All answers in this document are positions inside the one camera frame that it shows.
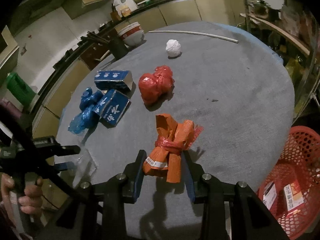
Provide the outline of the left hand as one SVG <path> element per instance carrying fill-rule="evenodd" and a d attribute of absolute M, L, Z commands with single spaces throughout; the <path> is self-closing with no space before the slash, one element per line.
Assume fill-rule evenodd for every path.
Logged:
<path fill-rule="evenodd" d="M 24 196 L 18 199 L 21 204 L 21 211 L 28 215 L 40 217 L 42 214 L 42 184 L 41 177 L 37 179 L 36 185 L 27 185 L 24 189 Z M 10 191 L 15 186 L 14 180 L 11 176 L 3 173 L 1 175 L 1 197 L 3 200 L 4 208 L 8 217 L 13 220 L 12 206 L 10 202 Z"/>

